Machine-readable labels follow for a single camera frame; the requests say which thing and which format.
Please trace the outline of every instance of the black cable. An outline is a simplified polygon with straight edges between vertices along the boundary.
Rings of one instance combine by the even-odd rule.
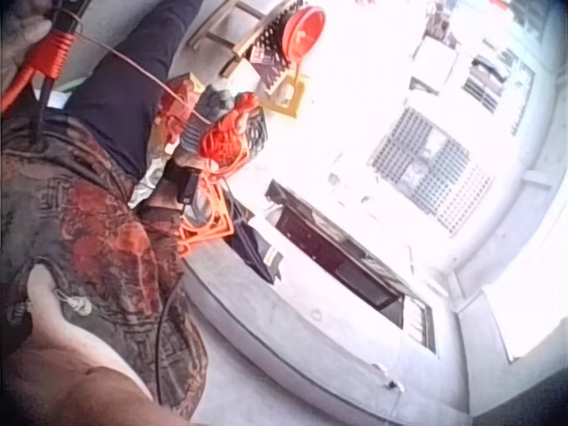
[[[52,78],[45,77],[43,79],[42,90],[40,92],[39,102],[37,104],[37,116],[33,121],[36,143],[39,143],[42,137],[43,121],[45,120],[45,110],[47,109],[47,104],[50,100],[50,95],[51,91],[53,90],[54,84],[55,80],[53,80]]]
[[[162,325],[163,321],[170,310],[171,302],[174,300],[174,294],[179,289],[179,285],[181,284],[181,278],[177,281],[174,288],[168,294],[166,298],[166,302],[163,304],[162,313],[160,314],[160,319],[158,320],[158,329],[156,330],[156,344],[155,344],[155,351],[154,351],[154,368],[155,368],[155,376],[156,376],[156,395],[158,397],[158,403],[163,405],[163,398],[162,398],[162,384],[160,382],[160,344],[162,340]]]

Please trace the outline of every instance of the ventilation grille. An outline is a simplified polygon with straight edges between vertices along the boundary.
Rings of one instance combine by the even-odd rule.
[[[405,110],[370,164],[450,234],[463,225],[491,184],[466,148],[412,108]]]

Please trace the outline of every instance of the person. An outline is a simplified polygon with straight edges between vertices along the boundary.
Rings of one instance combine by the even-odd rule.
[[[201,3],[162,0],[116,49],[165,81]],[[3,80],[49,31],[51,7],[13,6]],[[108,54],[62,110],[47,110],[40,138],[31,86],[2,116],[3,407],[23,424],[186,424],[200,401],[208,358],[176,287],[176,184],[162,178],[128,207],[161,95]],[[170,162],[204,167],[182,147]]]

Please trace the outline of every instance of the red circular lid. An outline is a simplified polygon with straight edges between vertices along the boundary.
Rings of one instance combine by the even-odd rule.
[[[326,23],[326,14],[317,6],[308,6],[294,13],[284,27],[282,50],[288,60],[302,59],[318,41]]]

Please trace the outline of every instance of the navy pants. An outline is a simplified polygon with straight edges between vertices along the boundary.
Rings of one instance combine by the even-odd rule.
[[[203,0],[162,0],[138,24],[116,50],[165,82],[171,63]],[[146,151],[150,131],[163,89],[136,68],[108,53],[91,76],[65,105],[92,136],[129,175],[146,174]],[[28,90],[18,106],[29,111]]]

